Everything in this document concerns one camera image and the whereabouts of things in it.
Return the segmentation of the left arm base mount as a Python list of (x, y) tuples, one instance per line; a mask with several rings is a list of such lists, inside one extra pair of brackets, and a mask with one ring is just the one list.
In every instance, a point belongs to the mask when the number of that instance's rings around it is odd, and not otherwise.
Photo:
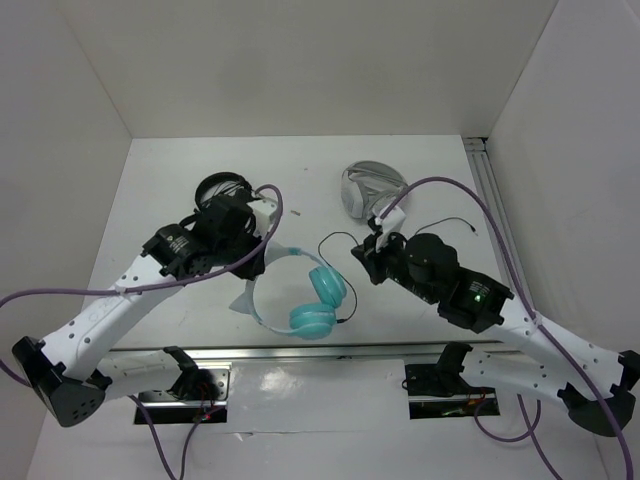
[(227, 422), (231, 364), (204, 362), (199, 368), (206, 374), (188, 393), (152, 390), (137, 395), (155, 425), (187, 425), (197, 419), (204, 424)]

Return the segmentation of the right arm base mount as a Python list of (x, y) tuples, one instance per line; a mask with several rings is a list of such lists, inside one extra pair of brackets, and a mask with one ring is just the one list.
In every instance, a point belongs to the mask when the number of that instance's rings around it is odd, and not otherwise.
[(435, 364), (406, 364), (401, 387), (407, 392), (411, 420), (473, 417), (481, 405), (480, 416), (499, 416), (495, 390), (469, 387), (461, 380), (447, 384)]

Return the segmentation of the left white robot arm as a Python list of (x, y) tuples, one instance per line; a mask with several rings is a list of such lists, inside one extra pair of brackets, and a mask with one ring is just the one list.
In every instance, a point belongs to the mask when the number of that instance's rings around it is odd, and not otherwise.
[(211, 198), (199, 211), (160, 228), (128, 270), (87, 308), (42, 339), (24, 337), (14, 358), (52, 416), (75, 426), (106, 401), (146, 391), (191, 398), (212, 377), (177, 346), (146, 355), (109, 357), (136, 324), (182, 287), (233, 272), (241, 278), (264, 265), (261, 256), (281, 210), (251, 195)]

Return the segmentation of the teal cat-ear headphones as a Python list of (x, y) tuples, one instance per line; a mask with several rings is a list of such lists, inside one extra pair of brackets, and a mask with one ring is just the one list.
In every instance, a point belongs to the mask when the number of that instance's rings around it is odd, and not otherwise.
[(263, 329), (281, 337), (293, 337), (305, 341), (317, 341), (328, 337), (340, 323), (349, 319), (340, 317), (338, 310), (348, 293), (348, 282), (340, 272), (330, 266), (318, 254), (300, 247), (275, 244), (265, 254), (265, 266), (287, 258), (304, 258), (314, 264), (307, 278), (314, 294), (313, 299), (292, 307), (287, 315), (287, 325), (271, 324), (262, 314), (255, 300), (258, 277), (245, 282), (244, 291), (229, 305), (232, 312), (251, 317)]

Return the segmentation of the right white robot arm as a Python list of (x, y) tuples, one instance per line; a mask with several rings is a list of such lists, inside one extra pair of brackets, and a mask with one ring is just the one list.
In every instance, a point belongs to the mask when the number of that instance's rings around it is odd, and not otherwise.
[(493, 278), (460, 265), (457, 251), (434, 234), (392, 234), (378, 248), (370, 235), (351, 251), (381, 284), (392, 280), (437, 308), (461, 329), (485, 335), (528, 356), (519, 362), (461, 342), (444, 348), (436, 379), (448, 392), (510, 390), (563, 409), (579, 427), (613, 437), (633, 417), (639, 356), (606, 350), (548, 318), (530, 315), (523, 300)]

